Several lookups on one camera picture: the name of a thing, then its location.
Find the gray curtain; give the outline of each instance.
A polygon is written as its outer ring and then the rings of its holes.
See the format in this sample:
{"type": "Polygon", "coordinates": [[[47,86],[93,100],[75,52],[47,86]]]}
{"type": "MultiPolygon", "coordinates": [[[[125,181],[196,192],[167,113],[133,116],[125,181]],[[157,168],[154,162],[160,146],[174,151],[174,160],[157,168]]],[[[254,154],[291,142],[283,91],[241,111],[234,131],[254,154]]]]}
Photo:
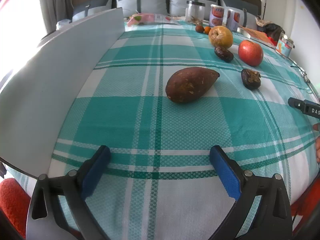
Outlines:
{"type": "Polygon", "coordinates": [[[40,0],[40,5],[47,33],[56,30],[58,21],[72,19],[71,0],[40,0]]]}

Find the plastic bag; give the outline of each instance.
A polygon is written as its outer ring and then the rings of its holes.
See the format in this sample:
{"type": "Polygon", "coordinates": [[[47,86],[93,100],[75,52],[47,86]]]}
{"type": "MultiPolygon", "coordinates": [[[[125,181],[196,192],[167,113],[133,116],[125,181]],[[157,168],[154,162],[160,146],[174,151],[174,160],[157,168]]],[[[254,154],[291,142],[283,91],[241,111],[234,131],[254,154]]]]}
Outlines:
{"type": "Polygon", "coordinates": [[[127,26],[132,25],[145,25],[145,24],[177,24],[180,25],[176,20],[163,14],[154,13],[138,13],[131,16],[127,26]]]}
{"type": "Polygon", "coordinates": [[[258,31],[264,32],[276,42],[279,40],[281,32],[285,33],[281,26],[274,23],[266,24],[263,27],[258,26],[258,31]]]}

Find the window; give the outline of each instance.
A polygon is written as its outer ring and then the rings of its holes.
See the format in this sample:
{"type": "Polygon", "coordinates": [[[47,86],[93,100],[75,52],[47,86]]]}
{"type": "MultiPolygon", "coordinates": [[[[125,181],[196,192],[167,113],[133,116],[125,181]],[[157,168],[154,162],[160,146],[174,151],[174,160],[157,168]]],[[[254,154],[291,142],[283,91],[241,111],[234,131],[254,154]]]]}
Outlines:
{"type": "Polygon", "coordinates": [[[39,0],[9,0],[0,11],[0,81],[34,55],[46,35],[39,0]]]}

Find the pink package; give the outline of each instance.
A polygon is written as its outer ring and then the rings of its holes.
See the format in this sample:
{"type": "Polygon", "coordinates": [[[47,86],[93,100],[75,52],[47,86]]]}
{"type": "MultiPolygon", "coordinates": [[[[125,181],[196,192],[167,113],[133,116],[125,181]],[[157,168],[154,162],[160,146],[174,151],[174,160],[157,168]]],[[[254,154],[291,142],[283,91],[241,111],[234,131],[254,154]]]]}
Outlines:
{"type": "Polygon", "coordinates": [[[177,24],[180,25],[176,20],[173,20],[171,17],[163,15],[163,14],[155,14],[155,13],[138,13],[131,16],[127,26],[130,27],[132,25],[144,25],[144,24],[177,24]]]}

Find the hand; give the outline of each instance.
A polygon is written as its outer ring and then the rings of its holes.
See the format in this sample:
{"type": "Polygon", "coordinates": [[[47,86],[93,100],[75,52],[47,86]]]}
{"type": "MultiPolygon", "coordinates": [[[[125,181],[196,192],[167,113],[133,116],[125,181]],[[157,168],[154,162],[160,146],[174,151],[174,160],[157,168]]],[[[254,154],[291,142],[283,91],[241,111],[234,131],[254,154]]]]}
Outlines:
{"type": "MultiPolygon", "coordinates": [[[[318,131],[318,123],[313,125],[313,130],[318,131]]],[[[316,155],[317,155],[317,162],[320,163],[320,136],[316,139],[316,155]]]]}

